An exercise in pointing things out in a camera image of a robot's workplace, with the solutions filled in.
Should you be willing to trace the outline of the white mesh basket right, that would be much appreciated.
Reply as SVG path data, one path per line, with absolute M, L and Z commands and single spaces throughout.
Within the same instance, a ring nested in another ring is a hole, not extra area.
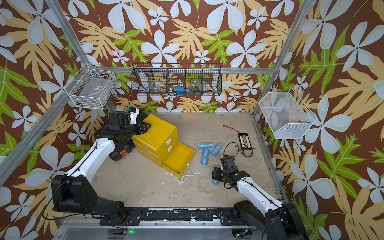
M 259 100 L 259 107 L 278 140 L 304 137 L 317 120 L 316 114 L 293 89 L 267 93 Z

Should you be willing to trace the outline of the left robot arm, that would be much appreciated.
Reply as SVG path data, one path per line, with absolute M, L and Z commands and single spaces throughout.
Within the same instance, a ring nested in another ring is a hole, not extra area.
M 151 128 L 151 124 L 145 122 L 147 117 L 145 112 L 134 107 L 109 114 L 109 122 L 95 133 L 92 148 L 72 169 L 53 178 L 55 211 L 124 218 L 124 203 L 98 196 L 91 182 L 107 158 L 119 161 L 132 152 L 135 148 L 132 137 L 143 135 Z

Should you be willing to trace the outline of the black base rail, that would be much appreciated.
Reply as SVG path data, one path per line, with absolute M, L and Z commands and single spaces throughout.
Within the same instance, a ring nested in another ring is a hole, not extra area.
M 100 225 L 108 227 L 143 226 L 153 224 L 213 224 L 219 226 L 250 226 L 263 228 L 264 215 L 248 200 L 240 201 L 233 207 L 212 208 L 145 208 L 126 207 L 120 219 L 100 217 Z

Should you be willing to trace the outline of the yellow plastic drawer cabinet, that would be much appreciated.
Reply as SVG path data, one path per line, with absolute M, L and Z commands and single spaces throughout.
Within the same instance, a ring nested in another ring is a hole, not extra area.
M 142 155 L 161 167 L 179 141 L 178 128 L 155 115 L 149 115 L 144 122 L 151 124 L 150 129 L 145 134 L 133 136 L 132 140 Z

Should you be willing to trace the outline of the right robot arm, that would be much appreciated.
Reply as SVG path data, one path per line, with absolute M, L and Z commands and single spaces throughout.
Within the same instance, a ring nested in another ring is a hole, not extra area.
M 221 167 L 214 168 L 212 179 L 247 198 L 234 205 L 235 218 L 239 223 L 245 222 L 260 230 L 262 240 L 309 239 L 295 205 L 272 197 L 247 172 L 239 171 L 234 156 L 223 155 Z

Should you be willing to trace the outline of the yellow bottom drawer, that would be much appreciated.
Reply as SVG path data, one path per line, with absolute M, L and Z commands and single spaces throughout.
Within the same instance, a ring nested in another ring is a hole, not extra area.
M 177 143 L 163 159 L 161 166 L 180 179 L 193 160 L 195 153 L 195 150 L 182 143 Z

